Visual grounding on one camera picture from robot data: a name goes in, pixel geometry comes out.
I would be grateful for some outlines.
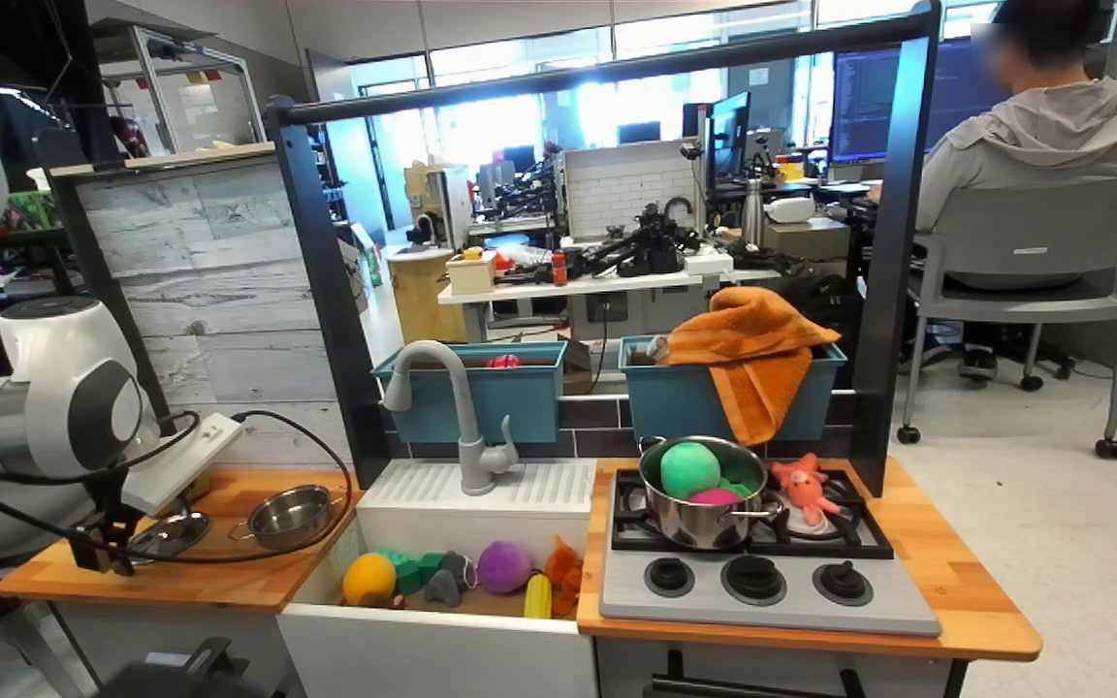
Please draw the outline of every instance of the black hair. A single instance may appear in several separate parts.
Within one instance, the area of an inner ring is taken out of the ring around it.
[[[991,42],[1012,42],[1031,65],[1073,65],[1098,38],[1101,0],[1001,0],[987,25]]]

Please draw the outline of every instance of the gray hoodie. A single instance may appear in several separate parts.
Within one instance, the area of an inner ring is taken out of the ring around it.
[[[934,228],[956,186],[1040,182],[1056,169],[1117,176],[1117,83],[1022,89],[948,127],[924,159],[914,228]]]

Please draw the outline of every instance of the chair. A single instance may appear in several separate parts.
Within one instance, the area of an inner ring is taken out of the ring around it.
[[[948,274],[1084,283],[1069,292],[977,295],[948,292]],[[899,443],[919,443],[912,409],[932,318],[1031,326],[1018,389],[1040,389],[1031,366],[1042,326],[1117,322],[1117,176],[1056,176],[1031,186],[955,191],[925,237],[914,314]],[[1106,436],[1093,454],[1117,463],[1117,358]]]

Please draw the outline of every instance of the silver faucet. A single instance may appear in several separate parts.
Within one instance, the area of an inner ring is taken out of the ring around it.
[[[505,422],[501,422],[505,443],[484,446],[464,359],[440,343],[407,343],[398,348],[394,375],[393,375],[378,409],[386,409],[386,411],[412,409],[412,366],[413,359],[438,359],[449,375],[452,422],[458,422],[458,468],[460,468],[464,495],[491,494],[491,477],[509,473],[519,463],[515,443],[511,443],[511,415],[505,415]]]

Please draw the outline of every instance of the black frame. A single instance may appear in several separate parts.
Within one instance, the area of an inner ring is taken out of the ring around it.
[[[310,106],[274,109],[271,124],[274,124],[274,144],[277,144],[277,167],[281,167],[285,199],[293,208],[293,228],[299,228],[301,261],[310,273],[325,358],[328,358],[328,374],[338,385],[338,402],[342,402],[342,420],[347,429],[347,449],[351,449],[360,485],[368,487],[393,454],[386,454],[385,411],[376,409],[378,392],[371,381],[371,358],[368,358],[351,300],[343,295],[338,234],[320,200],[312,154],[306,149],[310,124],[403,113],[403,109],[433,109],[433,106],[458,106],[458,100],[488,100],[488,98],[509,98],[509,94],[553,94],[553,89],[570,89],[581,83],[627,83],[627,79],[660,79],[660,74],[687,74],[687,69],[709,69],[709,65],[774,62],[774,60],[823,56],[823,49],[899,47],[893,141],[889,141],[889,162],[882,162],[882,176],[893,186],[882,191],[877,234],[871,234],[871,256],[867,256],[863,314],[871,322],[861,322],[853,389],[845,397],[832,397],[837,402],[848,398],[848,411],[832,409],[832,415],[853,415],[848,463],[857,464],[867,494],[881,495],[893,398],[895,398],[907,247],[912,247],[912,222],[914,222],[914,194],[919,194],[919,154],[924,154],[919,141],[925,124],[925,85],[932,85],[932,62],[934,62],[934,42],[938,42],[938,16],[943,16],[943,0],[932,0],[925,7],[912,16],[828,29],[828,31],[769,35],[755,42],[647,56],[647,60],[623,60],[623,62],[605,62],[589,69],[548,69],[548,74],[524,74],[524,79],[505,79],[505,83],[438,85],[438,89],[420,89],[420,94],[385,94],[385,98],[360,98],[360,100],[310,100]]]

